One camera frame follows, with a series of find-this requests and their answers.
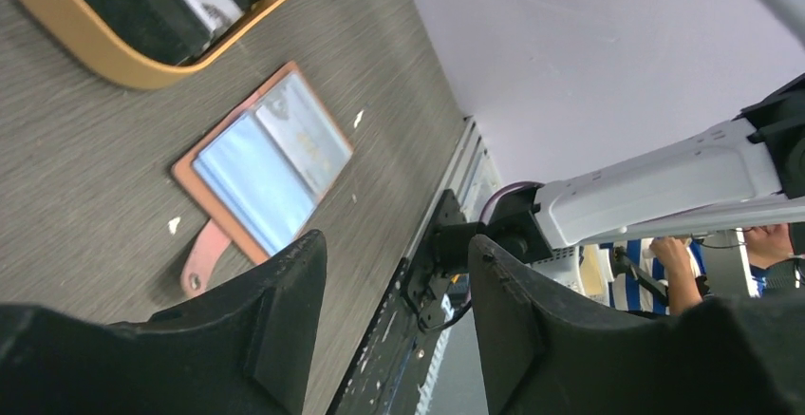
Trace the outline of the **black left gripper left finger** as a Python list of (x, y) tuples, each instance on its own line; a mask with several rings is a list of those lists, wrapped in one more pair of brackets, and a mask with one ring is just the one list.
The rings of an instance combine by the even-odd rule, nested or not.
[(131, 339), (107, 413), (301, 413), (327, 262), (313, 230), (203, 295), (121, 323)]

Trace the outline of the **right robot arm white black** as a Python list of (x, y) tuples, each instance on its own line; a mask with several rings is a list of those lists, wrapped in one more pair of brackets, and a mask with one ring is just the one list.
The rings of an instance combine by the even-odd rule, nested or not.
[(478, 235), (534, 263), (584, 244), (784, 221), (801, 255), (802, 78), (688, 139), (576, 178), (528, 182), (503, 194), (490, 218), (438, 227), (429, 250), (452, 275), (467, 271)]

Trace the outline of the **black mounting base plate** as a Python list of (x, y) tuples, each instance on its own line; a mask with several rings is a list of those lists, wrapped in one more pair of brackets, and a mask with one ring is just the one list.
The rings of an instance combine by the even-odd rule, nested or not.
[(465, 216), (453, 190), (437, 196), (415, 247), (400, 260), (330, 403), (328, 414), (425, 414), (454, 315), (450, 279), (438, 271), (432, 238)]

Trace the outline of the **oval wooden card tray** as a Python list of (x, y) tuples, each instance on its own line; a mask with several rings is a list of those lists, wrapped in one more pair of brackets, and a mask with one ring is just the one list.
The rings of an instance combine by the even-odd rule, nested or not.
[(287, 0), (18, 0), (107, 81), (160, 89), (209, 66)]

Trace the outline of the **person in striped shirt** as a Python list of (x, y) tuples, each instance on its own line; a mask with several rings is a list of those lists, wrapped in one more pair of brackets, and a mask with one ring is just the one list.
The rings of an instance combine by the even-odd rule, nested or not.
[[(804, 224), (780, 223), (743, 231), (750, 286), (762, 296), (768, 273), (778, 264), (804, 256)], [(679, 314), (713, 293), (704, 244), (692, 236), (632, 239), (602, 243), (612, 279), (608, 305), (645, 318)]]

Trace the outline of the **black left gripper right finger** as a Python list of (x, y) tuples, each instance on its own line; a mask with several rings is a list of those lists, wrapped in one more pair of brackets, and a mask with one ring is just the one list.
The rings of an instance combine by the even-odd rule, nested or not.
[(681, 414), (692, 391), (661, 353), (671, 326), (602, 306), (486, 236), (469, 244), (491, 414)]

